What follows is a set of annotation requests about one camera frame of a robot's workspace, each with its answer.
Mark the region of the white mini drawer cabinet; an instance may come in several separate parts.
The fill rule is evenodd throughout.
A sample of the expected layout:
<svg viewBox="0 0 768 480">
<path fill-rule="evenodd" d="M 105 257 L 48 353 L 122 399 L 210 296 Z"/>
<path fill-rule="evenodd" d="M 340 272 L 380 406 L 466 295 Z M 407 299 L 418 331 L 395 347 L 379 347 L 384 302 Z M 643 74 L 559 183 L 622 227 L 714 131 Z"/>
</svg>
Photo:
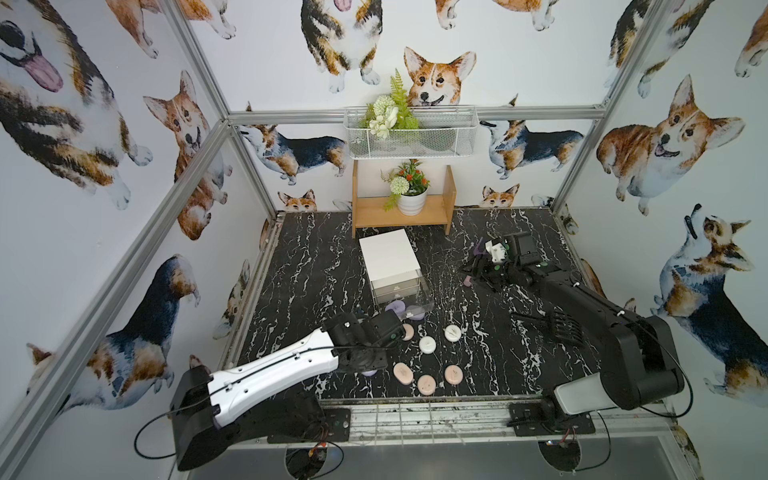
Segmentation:
<svg viewBox="0 0 768 480">
<path fill-rule="evenodd" d="M 421 267 L 405 229 L 361 238 L 359 244 L 377 304 L 419 292 Z"/>
</svg>

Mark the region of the purple earphone case top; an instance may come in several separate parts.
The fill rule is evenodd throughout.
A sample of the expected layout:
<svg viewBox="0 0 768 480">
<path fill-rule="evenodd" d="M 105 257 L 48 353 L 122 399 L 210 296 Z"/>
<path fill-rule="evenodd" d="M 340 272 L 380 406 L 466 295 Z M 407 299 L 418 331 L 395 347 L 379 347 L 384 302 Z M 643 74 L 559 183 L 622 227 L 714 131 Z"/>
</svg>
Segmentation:
<svg viewBox="0 0 768 480">
<path fill-rule="evenodd" d="M 410 320 L 422 320 L 427 311 L 423 306 L 411 305 L 405 310 L 405 318 Z"/>
</svg>

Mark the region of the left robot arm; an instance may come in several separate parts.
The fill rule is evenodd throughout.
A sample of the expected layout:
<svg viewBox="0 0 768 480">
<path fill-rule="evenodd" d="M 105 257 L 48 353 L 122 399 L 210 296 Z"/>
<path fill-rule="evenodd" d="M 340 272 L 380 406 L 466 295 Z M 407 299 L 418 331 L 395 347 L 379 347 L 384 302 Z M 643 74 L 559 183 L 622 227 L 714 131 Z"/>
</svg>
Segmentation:
<svg viewBox="0 0 768 480">
<path fill-rule="evenodd" d="M 230 446 L 278 435 L 311 441 L 326 420 L 317 400 L 279 393 L 318 375 L 385 368 L 405 336 L 393 311 L 356 318 L 343 313 L 265 357 L 228 370 L 185 372 L 170 403 L 176 467 L 190 471 Z"/>
</svg>

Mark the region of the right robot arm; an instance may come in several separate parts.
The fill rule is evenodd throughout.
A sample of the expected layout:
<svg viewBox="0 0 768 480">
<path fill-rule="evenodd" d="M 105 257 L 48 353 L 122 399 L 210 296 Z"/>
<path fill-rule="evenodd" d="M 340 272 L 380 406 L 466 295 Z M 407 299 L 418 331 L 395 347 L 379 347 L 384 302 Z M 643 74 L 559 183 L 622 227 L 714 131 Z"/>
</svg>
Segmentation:
<svg viewBox="0 0 768 480">
<path fill-rule="evenodd" d="M 525 288 L 573 320 L 599 348 L 597 373 L 554 388 L 553 403 L 566 416 L 618 408 L 634 410 L 690 387 L 679 364 L 668 324 L 640 317 L 583 286 L 573 270 L 543 260 L 522 265 L 475 255 L 462 267 L 475 281 L 500 290 Z"/>
</svg>

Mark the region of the pink earphone case upper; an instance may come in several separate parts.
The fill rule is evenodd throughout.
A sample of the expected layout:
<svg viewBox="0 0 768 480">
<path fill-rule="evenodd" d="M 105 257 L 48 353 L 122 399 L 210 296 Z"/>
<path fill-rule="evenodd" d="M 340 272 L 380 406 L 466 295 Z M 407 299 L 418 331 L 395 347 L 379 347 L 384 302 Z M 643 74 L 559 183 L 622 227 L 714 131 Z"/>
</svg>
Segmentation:
<svg viewBox="0 0 768 480">
<path fill-rule="evenodd" d="M 404 341 L 410 341 L 414 337 L 414 334 L 415 334 L 413 326 L 408 324 L 408 323 L 404 323 L 403 324 L 403 329 L 404 329 L 403 340 Z"/>
</svg>

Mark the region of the pink earphone case oval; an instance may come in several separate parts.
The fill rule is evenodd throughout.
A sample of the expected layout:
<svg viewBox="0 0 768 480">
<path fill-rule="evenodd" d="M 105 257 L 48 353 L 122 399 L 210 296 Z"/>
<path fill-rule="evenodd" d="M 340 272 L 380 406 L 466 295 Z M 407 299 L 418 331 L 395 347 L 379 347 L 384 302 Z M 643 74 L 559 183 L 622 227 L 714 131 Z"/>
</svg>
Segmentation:
<svg viewBox="0 0 768 480">
<path fill-rule="evenodd" d="M 410 385 L 414 381 L 413 371 L 402 362 L 398 362 L 393 366 L 393 374 L 403 385 Z"/>
</svg>

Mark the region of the purple pink toy rake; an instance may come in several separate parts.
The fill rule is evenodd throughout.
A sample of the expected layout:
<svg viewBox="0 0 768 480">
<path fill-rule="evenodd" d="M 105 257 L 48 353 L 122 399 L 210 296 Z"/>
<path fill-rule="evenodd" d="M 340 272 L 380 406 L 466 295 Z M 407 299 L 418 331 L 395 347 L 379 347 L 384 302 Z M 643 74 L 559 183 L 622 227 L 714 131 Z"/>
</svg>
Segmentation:
<svg viewBox="0 0 768 480">
<path fill-rule="evenodd" d="M 485 240 L 481 237 L 475 246 L 470 249 L 469 257 L 462 267 L 462 271 L 465 273 L 465 279 L 463 280 L 465 287 L 472 287 L 473 280 L 479 279 L 482 276 L 486 253 Z"/>
</svg>

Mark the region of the white earphone case middle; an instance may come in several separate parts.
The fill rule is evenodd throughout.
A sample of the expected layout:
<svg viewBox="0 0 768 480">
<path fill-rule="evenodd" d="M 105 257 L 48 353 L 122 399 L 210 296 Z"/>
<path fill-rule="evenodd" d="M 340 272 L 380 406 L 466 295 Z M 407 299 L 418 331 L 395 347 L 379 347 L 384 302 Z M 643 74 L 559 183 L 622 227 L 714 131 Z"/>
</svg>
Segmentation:
<svg viewBox="0 0 768 480">
<path fill-rule="evenodd" d="M 419 340 L 419 349 L 423 354 L 430 355 L 435 352 L 437 343 L 431 336 L 424 336 Z"/>
</svg>

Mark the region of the pink earphone case bottom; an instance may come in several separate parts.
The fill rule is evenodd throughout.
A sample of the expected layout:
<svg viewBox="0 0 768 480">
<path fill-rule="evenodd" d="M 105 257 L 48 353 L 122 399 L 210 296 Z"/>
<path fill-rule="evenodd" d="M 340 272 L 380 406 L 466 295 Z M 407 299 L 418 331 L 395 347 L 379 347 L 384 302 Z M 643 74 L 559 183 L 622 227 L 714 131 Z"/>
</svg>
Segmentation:
<svg viewBox="0 0 768 480">
<path fill-rule="evenodd" d="M 423 396 L 432 396 L 436 391 L 437 383 L 431 375 L 422 375 L 417 381 L 417 389 Z"/>
</svg>

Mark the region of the pink earphone case right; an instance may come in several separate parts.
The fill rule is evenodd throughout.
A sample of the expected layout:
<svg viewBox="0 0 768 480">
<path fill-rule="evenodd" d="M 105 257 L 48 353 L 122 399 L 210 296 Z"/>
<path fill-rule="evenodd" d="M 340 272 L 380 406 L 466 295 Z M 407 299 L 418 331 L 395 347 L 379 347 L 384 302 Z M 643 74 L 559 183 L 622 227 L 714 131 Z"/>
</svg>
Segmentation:
<svg viewBox="0 0 768 480">
<path fill-rule="evenodd" d="M 457 365 L 448 365 L 444 370 L 444 378 L 450 385 L 459 385 L 464 379 L 464 374 Z"/>
</svg>

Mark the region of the wooden shelf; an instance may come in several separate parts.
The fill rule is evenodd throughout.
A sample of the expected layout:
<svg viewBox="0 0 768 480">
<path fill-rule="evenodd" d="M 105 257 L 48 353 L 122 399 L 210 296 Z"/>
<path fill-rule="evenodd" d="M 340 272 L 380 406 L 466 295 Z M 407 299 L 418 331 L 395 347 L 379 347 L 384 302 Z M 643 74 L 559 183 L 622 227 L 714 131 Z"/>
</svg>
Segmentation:
<svg viewBox="0 0 768 480">
<path fill-rule="evenodd" d="M 445 168 L 441 194 L 424 192 L 416 197 L 400 198 L 386 210 L 388 196 L 360 197 L 358 194 L 359 161 L 354 161 L 352 177 L 351 235 L 356 237 L 360 228 L 383 228 L 397 226 L 439 226 L 448 235 L 457 197 L 457 188 L 450 165 Z"/>
</svg>

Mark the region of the white potted plant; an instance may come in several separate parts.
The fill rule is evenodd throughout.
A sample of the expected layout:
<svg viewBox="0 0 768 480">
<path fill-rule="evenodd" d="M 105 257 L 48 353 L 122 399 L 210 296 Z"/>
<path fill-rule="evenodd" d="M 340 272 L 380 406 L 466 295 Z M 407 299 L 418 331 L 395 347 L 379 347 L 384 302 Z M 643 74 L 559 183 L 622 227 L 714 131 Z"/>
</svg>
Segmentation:
<svg viewBox="0 0 768 480">
<path fill-rule="evenodd" d="M 423 210 L 430 180 L 421 168 L 421 161 L 406 160 L 389 171 L 382 171 L 381 178 L 389 188 L 385 211 L 397 208 L 405 216 L 416 216 Z"/>
</svg>

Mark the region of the green white artificial flowers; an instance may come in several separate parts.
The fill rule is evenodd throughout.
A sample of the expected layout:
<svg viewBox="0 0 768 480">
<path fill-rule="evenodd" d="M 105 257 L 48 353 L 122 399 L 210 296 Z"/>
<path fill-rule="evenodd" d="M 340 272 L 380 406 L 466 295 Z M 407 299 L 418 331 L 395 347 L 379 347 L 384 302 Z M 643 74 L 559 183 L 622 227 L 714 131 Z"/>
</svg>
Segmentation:
<svg viewBox="0 0 768 480">
<path fill-rule="evenodd" d="M 367 109 L 359 126 L 379 140 L 396 131 L 417 130 L 420 124 L 408 103 L 408 92 L 398 70 L 390 77 L 390 93 L 378 96 Z"/>
</svg>

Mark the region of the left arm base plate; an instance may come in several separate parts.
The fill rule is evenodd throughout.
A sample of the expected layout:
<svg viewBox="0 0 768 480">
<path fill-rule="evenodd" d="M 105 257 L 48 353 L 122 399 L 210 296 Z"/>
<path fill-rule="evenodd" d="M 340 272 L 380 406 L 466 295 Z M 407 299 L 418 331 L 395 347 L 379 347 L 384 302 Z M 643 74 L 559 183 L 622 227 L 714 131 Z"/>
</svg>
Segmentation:
<svg viewBox="0 0 768 480">
<path fill-rule="evenodd" d="M 351 414 L 348 408 L 327 409 L 318 418 L 299 420 L 294 426 L 288 427 L 287 433 L 268 435 L 267 443 L 347 442 L 350 439 Z"/>
</svg>

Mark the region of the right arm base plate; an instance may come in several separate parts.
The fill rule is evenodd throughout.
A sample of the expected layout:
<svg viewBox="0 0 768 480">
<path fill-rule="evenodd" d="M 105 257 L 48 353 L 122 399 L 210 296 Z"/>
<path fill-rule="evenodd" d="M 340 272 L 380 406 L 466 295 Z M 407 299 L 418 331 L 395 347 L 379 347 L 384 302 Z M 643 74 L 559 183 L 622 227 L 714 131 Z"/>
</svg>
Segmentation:
<svg viewBox="0 0 768 480">
<path fill-rule="evenodd" d="M 519 437 L 563 436 L 566 433 L 589 435 L 596 432 L 587 413 L 567 415 L 551 400 L 543 399 L 524 403 L 511 403 L 507 423 Z"/>
</svg>

